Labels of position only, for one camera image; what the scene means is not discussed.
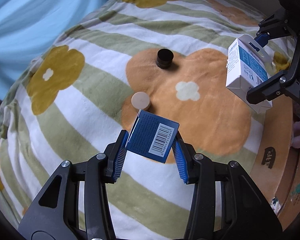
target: barcode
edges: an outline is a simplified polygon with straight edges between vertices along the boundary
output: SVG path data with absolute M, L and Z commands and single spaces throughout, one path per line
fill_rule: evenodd
M 263 81 L 261 80 L 261 78 L 259 78 L 259 77 L 257 76 L 257 84 L 260 85 L 260 84 L 262 84 L 262 83 L 263 83 Z
M 160 123 L 154 136 L 149 153 L 163 157 L 171 140 L 174 128 Z

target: bed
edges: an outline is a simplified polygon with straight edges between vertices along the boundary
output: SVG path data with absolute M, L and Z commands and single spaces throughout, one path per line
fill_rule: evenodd
M 0 107 L 0 201 L 10 222 L 17 227 L 63 160 L 84 162 L 130 130 L 138 91 L 150 96 L 150 112 L 180 123 L 197 152 L 222 163 L 235 159 L 250 173 L 266 114 L 225 88 L 227 49 L 244 33 L 254 37 L 264 18 L 239 0 L 109 0 L 63 32 L 32 59 Z M 291 38 L 269 42 L 268 73 L 290 62 L 294 46 Z M 173 51 L 176 68 L 156 66 L 160 48 Z M 292 113 L 291 102 L 274 104 L 278 115 L 282 108 Z M 289 149 L 291 125 L 282 134 Z M 81 229 L 83 189 L 81 183 Z M 171 153 L 162 164 L 128 152 L 107 191 L 118 238 L 182 238 L 193 187 L 179 178 Z M 220 206 L 217 198 L 216 229 Z

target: blue cloth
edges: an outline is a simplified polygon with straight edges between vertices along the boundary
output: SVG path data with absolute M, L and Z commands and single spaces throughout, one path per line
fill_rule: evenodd
M 107 0 L 0 0 L 0 99 L 29 62 Z

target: black logo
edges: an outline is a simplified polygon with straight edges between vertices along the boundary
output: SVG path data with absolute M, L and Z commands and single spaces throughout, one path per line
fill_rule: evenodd
M 269 169 L 272 169 L 275 160 L 275 149 L 273 147 L 268 147 L 265 149 L 265 154 L 263 155 L 262 165 L 267 165 Z

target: white flower pattern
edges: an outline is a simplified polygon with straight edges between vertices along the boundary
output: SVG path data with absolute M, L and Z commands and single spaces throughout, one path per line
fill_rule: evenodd
M 53 70 L 51 68 L 48 68 L 47 71 L 43 74 L 42 78 L 44 81 L 48 81 L 49 78 L 51 78 L 53 75 Z
M 198 90 L 199 86 L 193 81 L 181 81 L 176 84 L 177 98 L 181 101 L 187 101 L 189 99 L 192 101 L 198 101 L 200 99 Z

